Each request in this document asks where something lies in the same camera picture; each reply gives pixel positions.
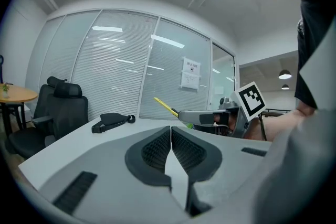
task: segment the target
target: forearm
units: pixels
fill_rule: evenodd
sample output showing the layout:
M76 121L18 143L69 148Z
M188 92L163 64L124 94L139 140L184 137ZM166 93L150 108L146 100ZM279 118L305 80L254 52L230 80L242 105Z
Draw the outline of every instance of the forearm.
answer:
M276 118L263 119L267 141L273 141L279 133L299 125L308 116L309 115L305 114L304 112L298 109L294 109L291 112ZM255 118L251 121L250 126L245 134L245 138L252 140L263 139L261 135L260 121L258 118Z

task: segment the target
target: black and white square marker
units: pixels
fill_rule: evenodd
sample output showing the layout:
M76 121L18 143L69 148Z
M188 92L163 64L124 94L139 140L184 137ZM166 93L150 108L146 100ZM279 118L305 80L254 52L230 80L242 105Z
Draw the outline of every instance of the black and white square marker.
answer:
M265 107L261 94L254 84L239 91L239 96L245 105L249 117L252 117L255 113Z

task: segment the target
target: chair seat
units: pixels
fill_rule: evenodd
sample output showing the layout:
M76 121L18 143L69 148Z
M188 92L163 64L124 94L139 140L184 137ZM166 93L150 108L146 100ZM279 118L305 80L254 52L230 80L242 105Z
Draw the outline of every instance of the chair seat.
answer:
M45 136L45 133L31 127L11 134L9 141L20 156L30 158L46 147Z

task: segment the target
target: potted plant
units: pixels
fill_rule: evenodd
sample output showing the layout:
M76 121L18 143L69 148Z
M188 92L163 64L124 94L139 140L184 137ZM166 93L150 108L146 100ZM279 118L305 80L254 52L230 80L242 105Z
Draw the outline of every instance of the potted plant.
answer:
M2 85L2 95L3 95L3 97L4 98L8 98L9 97L9 95L8 95L8 90L9 90L9 85L8 84L3 84Z

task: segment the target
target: black waist bag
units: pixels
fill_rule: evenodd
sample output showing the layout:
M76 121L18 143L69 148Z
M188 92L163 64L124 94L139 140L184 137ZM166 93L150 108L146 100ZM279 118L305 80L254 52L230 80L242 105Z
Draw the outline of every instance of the black waist bag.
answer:
M101 121L92 126L93 134L101 134L107 130L116 128L125 122L134 123L135 116L134 115L120 115L118 113L108 113L100 115Z

